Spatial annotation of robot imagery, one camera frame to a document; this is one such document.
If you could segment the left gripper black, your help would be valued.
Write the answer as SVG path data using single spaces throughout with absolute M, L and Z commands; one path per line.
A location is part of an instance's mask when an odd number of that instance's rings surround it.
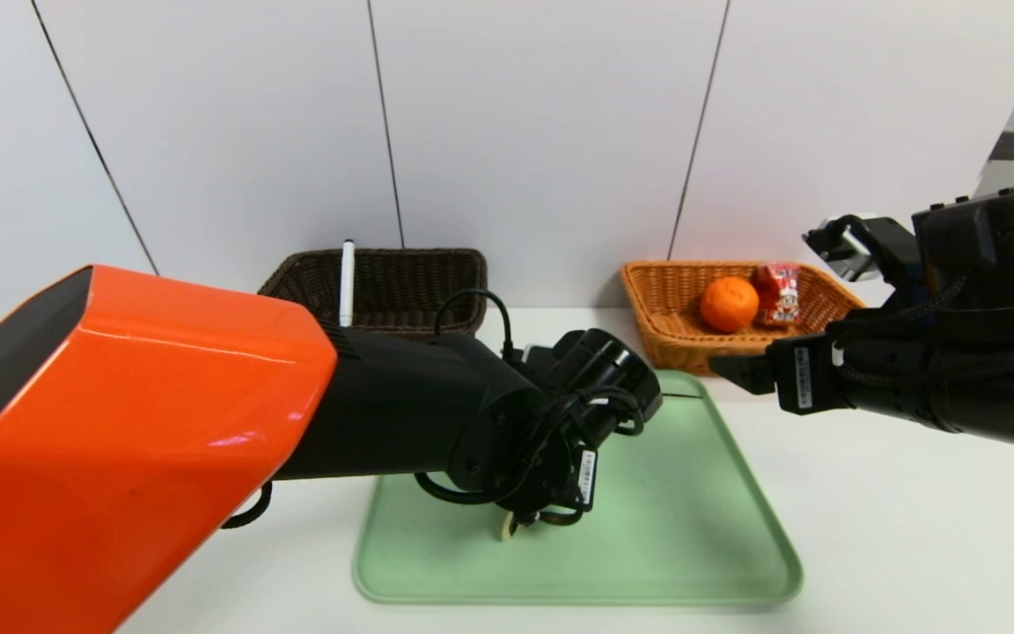
M 569 487 L 568 501 L 576 512 L 589 512 L 594 506 L 597 450 L 585 445 L 574 448 L 574 469 L 571 476 L 574 482 Z

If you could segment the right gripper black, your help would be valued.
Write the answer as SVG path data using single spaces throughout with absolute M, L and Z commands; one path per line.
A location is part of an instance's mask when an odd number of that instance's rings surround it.
M 782 338 L 760 356 L 712 356 L 717 377 L 749 394 L 775 394 L 785 412 L 858 409 L 930 425 L 927 388 L 918 382 L 927 349 L 917 340 L 866 337 L 849 343 L 844 364 L 870 379 L 848 378 L 832 361 L 832 335 Z

